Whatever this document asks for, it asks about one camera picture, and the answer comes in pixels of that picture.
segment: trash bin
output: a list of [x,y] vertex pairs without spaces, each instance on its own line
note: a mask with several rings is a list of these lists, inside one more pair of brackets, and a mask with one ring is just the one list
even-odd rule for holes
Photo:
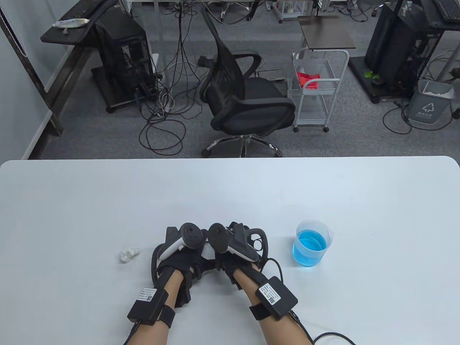
[[422,79],[417,84],[405,114],[410,120],[431,125],[439,120],[453,99],[452,85]]

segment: computer tower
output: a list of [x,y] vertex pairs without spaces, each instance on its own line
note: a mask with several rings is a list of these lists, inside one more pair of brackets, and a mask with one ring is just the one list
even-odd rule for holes
[[393,5],[385,5],[377,22],[364,62],[378,74],[385,87],[410,96],[443,32],[428,25],[423,9],[415,4],[401,10],[393,23],[389,44],[383,38],[392,23]]
[[156,98],[147,36],[120,7],[113,7],[94,25],[94,40],[103,66],[92,73],[108,105],[107,111],[137,99]]

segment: carpet floor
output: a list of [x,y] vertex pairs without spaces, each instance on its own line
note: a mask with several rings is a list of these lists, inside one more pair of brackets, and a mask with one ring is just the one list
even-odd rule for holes
[[[151,40],[152,51],[157,52],[158,35],[155,26],[155,9],[152,5],[141,7],[144,12],[144,22]],[[219,8],[214,7],[218,15]],[[364,55],[369,45],[378,18],[372,18],[367,11],[369,20],[365,23],[353,21],[349,16],[340,15],[345,23],[357,48],[350,50],[351,56]],[[239,6],[232,6],[225,21],[231,22],[245,14]],[[200,15],[187,16],[183,26],[190,25],[189,37],[185,41],[185,50],[190,62],[195,63],[200,55],[211,57],[216,53],[216,46],[209,30]],[[171,60],[177,50],[178,19],[174,15],[162,14],[167,59]],[[291,73],[290,54],[299,48],[301,31],[296,20],[278,23],[274,11],[266,11],[262,5],[251,22],[242,21],[240,27],[230,27],[216,23],[217,30],[230,49],[252,49],[265,59],[262,69],[284,70]],[[460,35],[457,32],[446,32],[438,45],[436,54],[454,49]],[[340,65],[340,60],[331,58],[333,68]],[[113,114],[105,111],[106,104],[102,98],[91,74],[91,68],[101,65],[97,52],[94,52],[83,69],[77,85],[69,97],[60,121],[64,133],[59,138],[51,138],[44,148],[41,159],[103,159],[103,158],[160,158],[143,148],[138,141],[140,131],[145,125],[139,110],[129,106],[117,110]],[[432,65],[432,73],[442,68],[442,63]],[[200,75],[204,69],[198,69]],[[196,80],[189,80],[190,85]],[[454,82],[456,93],[460,84]],[[174,93],[186,88],[185,77],[182,76],[175,86]],[[185,99],[180,96],[175,99],[176,107],[185,105]],[[356,78],[348,69],[337,98],[332,116],[330,131],[324,133],[319,126],[302,126],[298,133],[292,128],[276,131],[267,141],[278,145],[286,157],[323,157],[323,156],[401,156],[401,155],[447,155],[460,162],[460,121],[453,121],[448,127],[437,132],[413,130],[408,135],[397,135],[388,131],[382,124],[382,115],[394,108],[392,102],[378,105],[370,103],[367,95],[359,86]],[[195,105],[186,117],[192,117],[200,111]],[[212,114],[206,104],[202,113],[192,120],[174,117],[184,123],[186,134],[182,150],[175,158],[198,158],[200,152],[211,141],[224,136],[214,131],[210,126]],[[446,123],[450,112],[446,111],[439,124]],[[396,131],[405,131],[399,112],[387,116],[388,126]],[[183,128],[177,122],[164,123],[162,128],[177,133],[183,133]],[[154,130],[149,132],[152,146],[167,147],[175,143],[175,138],[166,132]],[[178,146],[165,153],[174,153]],[[236,157],[238,143],[228,144],[213,151],[212,157]],[[248,156],[272,156],[272,152],[264,147],[250,145]]]

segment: hand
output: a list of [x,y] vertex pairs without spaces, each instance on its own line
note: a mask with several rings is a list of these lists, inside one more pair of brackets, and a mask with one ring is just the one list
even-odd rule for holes
[[233,277],[235,271],[243,266],[252,267],[253,263],[240,258],[238,255],[225,252],[223,254],[216,253],[216,267],[217,270],[223,269],[227,276],[230,278],[232,284],[238,286],[241,290],[241,286],[238,281]]
[[182,250],[177,250],[167,259],[161,261],[158,266],[157,253],[163,244],[159,245],[153,252],[151,271],[154,285],[166,267],[173,267],[180,271],[184,276],[184,280],[182,281],[182,284],[179,288],[179,293],[175,305],[176,307],[181,307],[185,303],[190,302],[190,288],[192,287],[192,280],[195,278],[201,279],[203,272],[215,268],[214,260],[206,260],[201,256],[205,241],[207,239],[207,230],[202,230],[202,232],[203,240],[198,248],[191,249],[184,247]]

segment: cart wheel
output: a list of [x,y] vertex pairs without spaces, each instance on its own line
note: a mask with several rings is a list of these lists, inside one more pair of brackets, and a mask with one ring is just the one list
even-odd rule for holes
[[211,156],[211,151],[208,151],[207,149],[204,149],[203,151],[201,151],[201,156],[203,158],[209,158]]

